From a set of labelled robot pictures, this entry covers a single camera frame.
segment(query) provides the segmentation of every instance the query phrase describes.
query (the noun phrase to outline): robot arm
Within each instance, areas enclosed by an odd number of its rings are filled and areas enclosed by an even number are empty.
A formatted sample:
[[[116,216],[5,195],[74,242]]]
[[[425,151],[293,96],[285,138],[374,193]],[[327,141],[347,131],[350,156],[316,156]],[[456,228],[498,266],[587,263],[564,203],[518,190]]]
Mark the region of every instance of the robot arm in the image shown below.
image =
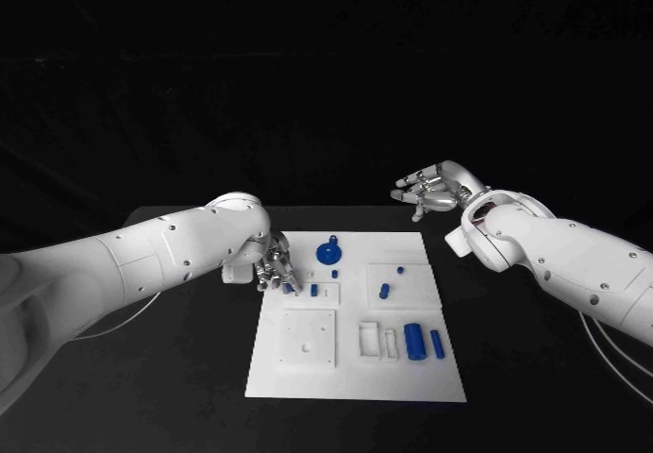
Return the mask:
[[[449,160],[397,181],[390,196],[430,210],[462,211],[445,237],[495,272],[518,264],[543,290],[592,318],[653,346],[653,255],[608,233],[554,218],[523,193],[492,190]]]
[[[60,346],[107,313],[220,266],[226,283],[301,290],[257,199],[229,193],[110,233],[0,255],[0,414]]]

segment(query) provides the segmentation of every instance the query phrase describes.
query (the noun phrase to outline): blue object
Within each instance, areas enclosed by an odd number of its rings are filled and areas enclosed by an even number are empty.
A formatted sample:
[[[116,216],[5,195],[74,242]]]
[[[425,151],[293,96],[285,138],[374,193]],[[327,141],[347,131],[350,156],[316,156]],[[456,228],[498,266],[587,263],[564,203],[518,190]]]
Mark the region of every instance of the blue object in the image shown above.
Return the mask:
[[[407,351],[407,359],[410,361],[422,361],[425,359],[425,347],[422,338],[422,328],[419,324],[412,323],[403,326],[404,350]]]
[[[328,242],[316,247],[316,261],[321,264],[334,264],[342,256],[342,251],[337,246],[337,238],[329,236]]]
[[[435,347],[435,357],[442,359],[445,357],[445,350],[442,349],[442,342],[439,340],[439,333],[436,330],[430,330],[432,347]]]
[[[377,296],[378,296],[381,299],[386,299],[386,298],[387,298],[389,292],[390,292],[390,285],[389,285],[387,283],[383,283],[383,284],[380,285],[380,293],[378,293]]]

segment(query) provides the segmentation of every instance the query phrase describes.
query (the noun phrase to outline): robotic hand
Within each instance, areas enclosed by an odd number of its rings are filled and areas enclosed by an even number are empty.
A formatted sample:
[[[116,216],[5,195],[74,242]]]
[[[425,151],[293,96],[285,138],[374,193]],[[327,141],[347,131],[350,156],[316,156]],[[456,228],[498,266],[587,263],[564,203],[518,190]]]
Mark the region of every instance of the robotic hand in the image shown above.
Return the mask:
[[[462,209],[445,236],[458,257],[472,252],[495,272],[521,265],[549,294],[653,346],[653,255],[642,248],[556,219],[534,198],[492,190],[449,160],[396,185],[410,186],[390,196],[416,205],[413,222],[432,210]]]
[[[289,244],[257,198],[227,193],[204,207],[70,243],[0,255],[0,415],[60,346],[132,302],[223,266],[226,283],[295,292]]]

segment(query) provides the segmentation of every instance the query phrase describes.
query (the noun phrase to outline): black table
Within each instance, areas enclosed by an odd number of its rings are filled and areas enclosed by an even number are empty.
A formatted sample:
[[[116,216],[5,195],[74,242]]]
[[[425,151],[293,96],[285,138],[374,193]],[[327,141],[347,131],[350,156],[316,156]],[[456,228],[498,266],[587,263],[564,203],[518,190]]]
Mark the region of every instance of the black table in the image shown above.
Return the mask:
[[[126,225],[182,209],[144,207]],[[422,233],[468,403],[244,398],[260,294],[216,271],[61,348],[0,419],[2,452],[648,449],[651,411],[576,312],[523,268],[495,274],[448,249],[459,210],[413,224],[406,206],[266,209],[278,230]]]

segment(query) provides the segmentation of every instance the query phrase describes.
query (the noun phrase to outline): white cable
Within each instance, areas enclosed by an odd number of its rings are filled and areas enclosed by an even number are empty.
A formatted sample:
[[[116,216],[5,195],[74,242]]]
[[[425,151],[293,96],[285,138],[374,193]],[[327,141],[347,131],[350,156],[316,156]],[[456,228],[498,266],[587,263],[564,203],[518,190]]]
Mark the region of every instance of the white cable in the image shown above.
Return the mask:
[[[608,341],[611,347],[615,349],[615,352],[622,356],[624,359],[626,359],[638,368],[639,370],[648,375],[653,377],[653,373],[634,361],[634,359],[618,349],[618,346],[615,345],[615,342],[612,341],[612,339],[608,337],[608,333],[605,332],[605,330],[602,329],[602,326],[600,324],[598,323],[598,321],[593,319],[593,323],[595,323],[595,326],[598,327],[598,330],[600,331],[602,333],[602,336],[605,337],[605,340]]]
[[[152,299],[149,300],[149,302],[145,304],[145,306],[135,312],[135,315],[126,320],[123,321],[122,323],[119,323],[115,327],[109,328],[107,330],[99,332],[99,333],[93,333],[92,335],[84,335],[83,337],[80,336],[76,336],[74,338],[70,338],[70,342],[74,341],[74,340],[84,340],[87,338],[93,338],[93,337],[99,337],[100,335],[105,335],[107,334],[109,332],[113,332],[118,328],[120,328],[132,319],[133,317],[142,312],[145,311],[145,309],[149,307],[149,305],[152,305],[152,302],[156,300],[156,297],[158,297],[159,293],[154,294],[154,297]]]
[[[639,397],[648,402],[649,405],[653,405],[653,399],[649,399],[641,392],[641,390],[632,385],[632,383],[629,382],[629,380],[624,377],[624,375],[618,372],[615,366],[612,365],[612,363],[609,362],[609,359],[605,357],[605,354],[602,353],[602,350],[598,346],[598,343],[595,342],[595,339],[593,339],[593,336],[592,336],[592,333],[589,331],[589,327],[587,327],[587,323],[585,321],[585,316],[582,315],[582,311],[577,311],[577,315],[580,316],[580,321],[582,321],[582,325],[585,326],[585,330],[587,332],[587,336],[589,336],[589,339],[592,340],[592,344],[593,344],[593,347],[595,347],[595,350],[598,351],[598,354],[600,355],[602,357],[602,360],[608,363],[609,367],[612,368],[612,371],[616,373],[616,376],[621,378],[621,380],[625,382],[625,384],[628,385],[628,387],[636,392],[636,394],[639,395]]]

